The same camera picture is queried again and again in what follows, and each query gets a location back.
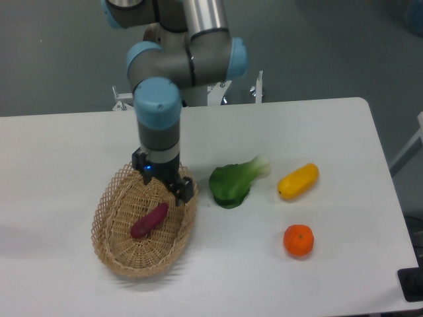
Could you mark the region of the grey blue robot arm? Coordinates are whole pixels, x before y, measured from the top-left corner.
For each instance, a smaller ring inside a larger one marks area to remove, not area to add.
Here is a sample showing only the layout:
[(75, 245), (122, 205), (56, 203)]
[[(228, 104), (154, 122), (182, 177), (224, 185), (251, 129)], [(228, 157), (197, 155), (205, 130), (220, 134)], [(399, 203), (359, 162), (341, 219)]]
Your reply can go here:
[(140, 139), (132, 166), (145, 183), (162, 182), (176, 204), (188, 203), (194, 183), (179, 173), (180, 92), (243, 76), (245, 43), (230, 35), (223, 1), (103, 1), (102, 9), (114, 28), (159, 29), (126, 56)]

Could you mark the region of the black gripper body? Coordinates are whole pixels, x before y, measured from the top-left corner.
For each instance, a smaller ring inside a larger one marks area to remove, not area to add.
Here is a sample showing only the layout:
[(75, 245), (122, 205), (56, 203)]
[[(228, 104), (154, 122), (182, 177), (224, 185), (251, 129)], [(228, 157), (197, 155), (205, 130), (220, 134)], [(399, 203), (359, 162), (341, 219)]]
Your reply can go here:
[(147, 153), (138, 148), (132, 153), (132, 167), (141, 174), (143, 168), (150, 168), (152, 179), (162, 182), (171, 192), (171, 187), (179, 174), (180, 155), (167, 162), (153, 162), (147, 158)]

